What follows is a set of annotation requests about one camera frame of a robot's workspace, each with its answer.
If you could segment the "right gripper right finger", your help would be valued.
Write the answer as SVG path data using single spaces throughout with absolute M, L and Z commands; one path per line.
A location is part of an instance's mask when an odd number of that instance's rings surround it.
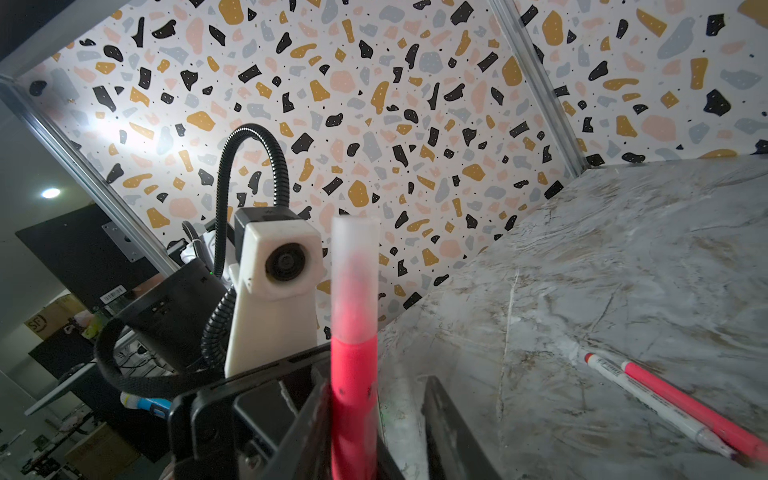
M 422 414 L 430 479 L 501 478 L 436 376 L 426 380 Z

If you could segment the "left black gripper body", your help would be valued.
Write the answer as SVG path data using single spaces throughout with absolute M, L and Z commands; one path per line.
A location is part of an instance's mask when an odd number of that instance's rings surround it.
M 331 345 L 177 397 L 168 417 L 176 479 L 258 479 L 313 392 L 329 392 Z M 402 478 L 377 435 L 376 476 Z

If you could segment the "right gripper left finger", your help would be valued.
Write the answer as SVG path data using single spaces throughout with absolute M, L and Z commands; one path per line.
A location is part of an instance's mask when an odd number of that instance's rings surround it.
M 329 392 L 313 392 L 258 479 L 331 478 Z

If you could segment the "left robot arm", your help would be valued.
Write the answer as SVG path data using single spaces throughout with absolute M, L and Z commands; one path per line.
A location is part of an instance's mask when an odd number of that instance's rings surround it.
M 101 333 L 104 378 L 166 421 L 177 479 L 397 479 L 379 433 L 379 224 L 319 232 L 285 208 L 237 215 L 223 283 L 199 260 Z

